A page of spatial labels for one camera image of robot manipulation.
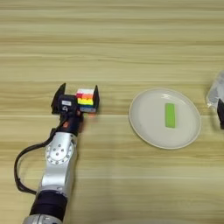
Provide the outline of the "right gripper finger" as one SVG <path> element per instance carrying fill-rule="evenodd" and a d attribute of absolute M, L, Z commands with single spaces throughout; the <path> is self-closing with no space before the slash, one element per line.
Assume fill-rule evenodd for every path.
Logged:
<path fill-rule="evenodd" d="M 224 102 L 221 99 L 218 100 L 217 114 L 220 120 L 220 128 L 224 130 Z"/>

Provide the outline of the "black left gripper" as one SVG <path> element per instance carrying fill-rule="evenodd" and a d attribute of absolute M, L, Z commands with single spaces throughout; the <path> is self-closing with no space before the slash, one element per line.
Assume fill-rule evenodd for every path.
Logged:
<path fill-rule="evenodd" d="M 61 95 L 65 93 L 66 90 L 66 84 L 63 83 L 58 90 L 56 91 L 51 108 L 52 108 L 52 113 L 53 114 L 58 114 L 59 113 L 59 105 L 58 101 Z M 94 96 L 93 96 L 93 102 L 94 102 L 94 107 L 80 107 L 77 108 L 75 112 L 69 112 L 68 114 L 64 114 L 60 117 L 61 121 L 65 121 L 62 126 L 59 128 L 59 132 L 66 132 L 66 133 L 71 133 L 75 135 L 76 137 L 78 136 L 79 132 L 81 131 L 81 126 L 84 121 L 84 114 L 95 114 L 99 108 L 100 104 L 100 95 L 99 95 L 99 90 L 98 86 L 95 85 L 94 88 Z"/>

